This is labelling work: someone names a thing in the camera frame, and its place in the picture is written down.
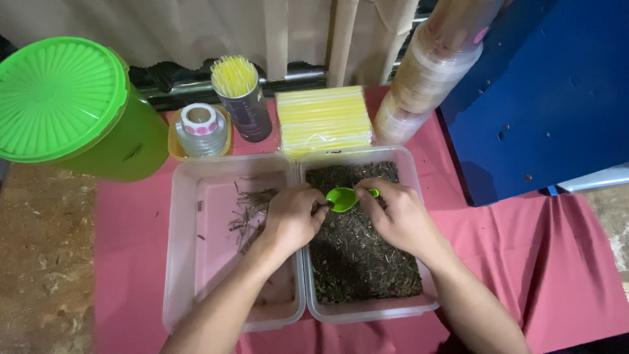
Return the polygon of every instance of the green lid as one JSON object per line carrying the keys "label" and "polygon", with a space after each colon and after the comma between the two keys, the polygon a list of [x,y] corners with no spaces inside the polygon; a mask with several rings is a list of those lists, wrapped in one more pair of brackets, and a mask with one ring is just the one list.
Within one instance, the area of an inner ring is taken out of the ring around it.
{"label": "green lid", "polygon": [[0,157],[37,163],[102,139],[126,103],[128,76],[109,49],[49,38],[0,62]]}

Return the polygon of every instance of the blue machine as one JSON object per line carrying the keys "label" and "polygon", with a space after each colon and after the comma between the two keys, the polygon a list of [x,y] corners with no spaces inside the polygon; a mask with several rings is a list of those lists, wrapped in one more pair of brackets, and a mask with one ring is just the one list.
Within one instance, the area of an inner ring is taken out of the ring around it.
{"label": "blue machine", "polygon": [[629,2],[516,0],[441,105],[472,206],[629,161]]}

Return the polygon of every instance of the human hand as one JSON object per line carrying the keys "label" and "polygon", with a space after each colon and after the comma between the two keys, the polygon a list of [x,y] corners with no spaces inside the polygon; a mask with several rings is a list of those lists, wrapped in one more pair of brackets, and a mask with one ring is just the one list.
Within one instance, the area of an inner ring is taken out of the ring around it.
{"label": "human hand", "polygon": [[[382,208],[367,191],[377,188],[386,202]],[[354,186],[360,206],[371,219],[376,231],[395,248],[406,251],[422,262],[450,247],[439,233],[412,187],[369,178]]]}
{"label": "human hand", "polygon": [[[312,240],[330,209],[325,196],[307,183],[287,188],[269,204],[264,232],[259,238],[271,241],[286,258]],[[322,205],[314,214],[317,205]]]}

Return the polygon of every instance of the pink tablecloth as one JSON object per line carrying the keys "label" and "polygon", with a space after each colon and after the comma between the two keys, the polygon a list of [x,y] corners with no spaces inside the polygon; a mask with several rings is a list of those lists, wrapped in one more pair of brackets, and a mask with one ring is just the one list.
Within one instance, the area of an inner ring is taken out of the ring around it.
{"label": "pink tablecloth", "polygon": [[[373,113],[386,89],[367,90]],[[235,154],[269,152],[244,143]],[[579,196],[537,193],[470,208],[432,117],[406,146],[441,232],[522,325],[535,353],[629,332],[629,304],[610,243]],[[167,333],[162,299],[174,161],[130,184],[100,181],[96,195],[96,351],[157,353]],[[243,334],[237,353],[433,353],[448,337],[434,313],[322,324],[306,314],[275,331]]]}

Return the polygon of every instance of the concrete floor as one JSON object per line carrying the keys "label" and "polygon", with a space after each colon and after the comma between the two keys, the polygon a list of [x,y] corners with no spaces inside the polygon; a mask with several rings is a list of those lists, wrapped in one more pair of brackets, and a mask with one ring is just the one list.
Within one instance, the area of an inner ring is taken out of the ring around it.
{"label": "concrete floor", "polygon": [[[0,354],[92,352],[95,183],[53,166],[11,167],[0,195]],[[629,185],[587,198],[629,294]]]}

